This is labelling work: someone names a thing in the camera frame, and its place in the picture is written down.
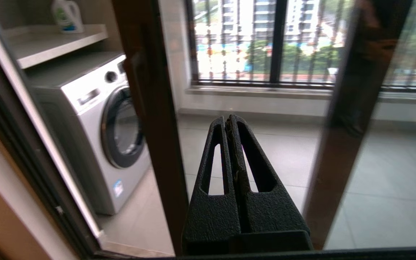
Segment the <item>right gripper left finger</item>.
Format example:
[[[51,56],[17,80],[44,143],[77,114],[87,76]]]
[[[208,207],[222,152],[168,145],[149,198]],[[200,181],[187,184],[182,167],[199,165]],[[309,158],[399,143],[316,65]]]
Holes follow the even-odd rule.
[[[224,193],[210,195],[216,146],[220,147]],[[226,123],[221,116],[213,120],[208,129],[183,228],[182,250],[184,254],[227,254],[230,239],[240,233]]]

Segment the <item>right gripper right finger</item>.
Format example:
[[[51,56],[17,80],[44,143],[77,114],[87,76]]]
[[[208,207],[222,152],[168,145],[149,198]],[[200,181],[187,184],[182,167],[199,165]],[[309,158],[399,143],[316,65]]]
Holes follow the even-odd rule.
[[[250,126],[237,115],[229,116],[229,153],[241,231],[310,234]]]

